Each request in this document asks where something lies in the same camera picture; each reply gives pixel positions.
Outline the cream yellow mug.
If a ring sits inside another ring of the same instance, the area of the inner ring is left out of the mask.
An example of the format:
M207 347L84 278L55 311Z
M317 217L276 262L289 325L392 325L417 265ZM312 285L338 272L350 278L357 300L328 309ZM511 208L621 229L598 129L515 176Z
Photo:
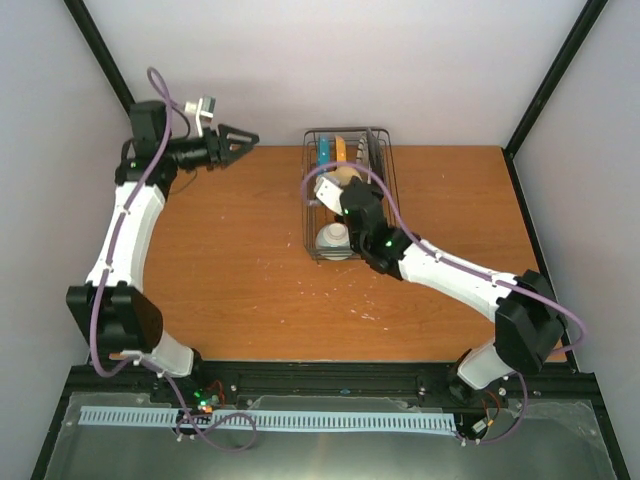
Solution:
M338 187L347 186L352 178L362 179L358 170L350 166L337 167L335 170L329 171L326 176Z

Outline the light green ceramic bowl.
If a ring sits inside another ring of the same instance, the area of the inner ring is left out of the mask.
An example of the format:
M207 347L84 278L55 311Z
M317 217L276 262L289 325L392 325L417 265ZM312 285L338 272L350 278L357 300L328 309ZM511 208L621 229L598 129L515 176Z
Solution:
M342 261L352 255L347 227L342 223L323 226L315 239L317 253L325 259Z

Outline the orange polka dot plate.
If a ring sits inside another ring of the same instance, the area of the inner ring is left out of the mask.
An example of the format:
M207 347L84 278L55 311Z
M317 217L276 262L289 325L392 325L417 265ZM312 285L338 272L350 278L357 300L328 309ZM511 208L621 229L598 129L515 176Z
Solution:
M335 160L337 162L346 162L347 161L347 148L346 142L343 137L336 135L334 137L335 142Z

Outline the dark wire dish rack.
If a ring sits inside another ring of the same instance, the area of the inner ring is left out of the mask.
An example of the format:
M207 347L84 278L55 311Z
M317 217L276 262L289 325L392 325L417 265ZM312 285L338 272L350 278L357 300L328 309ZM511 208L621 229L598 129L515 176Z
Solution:
M359 141L359 137L362 133L366 133L366 130L370 128L374 135L379 140L382 147L382 153L384 157L384 174L385 185L391 192L391 197L395 202L399 202L399 194L397 189L396 169L394 165L394 155L392 150L392 143L390 133L387 129L382 127L332 127L332 128L314 128L306 131L303 137L303 153L302 153L302 173L307 174L316 165L316 148L317 140L321 135L326 135L330 140L330 152L331 161L335 161L335 142L334 137L339 135L344 138L347 148L347 162L356 163L356 150ZM315 239L319 230L330 223L340 223L341 218L334 214L329 209L321 206L309 206L305 204L302 207L303 213L303 240L304 246L311 258L315 261L328 260L322 258L316 251ZM346 260L355 260L358 255L352 252L352 255Z

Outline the black bottom plate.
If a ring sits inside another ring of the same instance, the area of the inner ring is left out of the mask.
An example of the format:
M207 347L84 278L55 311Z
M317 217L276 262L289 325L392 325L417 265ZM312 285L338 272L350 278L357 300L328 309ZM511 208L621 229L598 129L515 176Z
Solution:
M368 128L366 130L366 142L368 151L369 169L381 180L385 180L384 174L384 157L382 147L373 131Z

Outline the teal polka dot plate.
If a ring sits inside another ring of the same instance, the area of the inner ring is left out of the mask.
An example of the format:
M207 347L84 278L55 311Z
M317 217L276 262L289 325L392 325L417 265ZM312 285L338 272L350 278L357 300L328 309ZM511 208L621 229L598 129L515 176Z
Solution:
M316 165L323 166L331 161L330 140L326 135L321 135L317 140Z

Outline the white blue striped plate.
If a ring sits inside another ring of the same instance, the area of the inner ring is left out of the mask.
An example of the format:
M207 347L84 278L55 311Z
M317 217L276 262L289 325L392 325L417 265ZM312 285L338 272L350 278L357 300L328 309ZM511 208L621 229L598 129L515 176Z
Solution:
M359 137L357 150L356 150L356 163L365 167L369 166L369 148L368 148L368 135L362 133Z

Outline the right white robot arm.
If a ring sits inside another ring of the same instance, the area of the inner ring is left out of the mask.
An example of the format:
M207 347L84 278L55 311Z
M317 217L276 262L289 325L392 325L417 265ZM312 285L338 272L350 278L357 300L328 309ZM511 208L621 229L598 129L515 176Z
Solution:
M542 370L567 322L551 306L550 285L541 274L491 271L390 225L381 192L358 177L343 188L339 202L351 248L373 270L432 288L493 323L493 337L465 352L447 375L448 390L456 402L470 403L503 376L536 375Z

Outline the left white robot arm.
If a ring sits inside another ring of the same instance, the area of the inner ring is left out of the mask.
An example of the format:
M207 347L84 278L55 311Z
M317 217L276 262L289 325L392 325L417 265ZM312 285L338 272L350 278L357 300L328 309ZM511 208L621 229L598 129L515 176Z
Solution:
M174 392L190 403L206 395L208 378L195 369L199 353L166 331L161 311L145 296L144 267L178 172L226 168L259 141L229 125L213 127L214 106L209 96L183 105L153 100L131 106L132 136L115 170L114 209L103 246L84 283L66 294L92 363L110 356L119 367L148 365L174 377Z

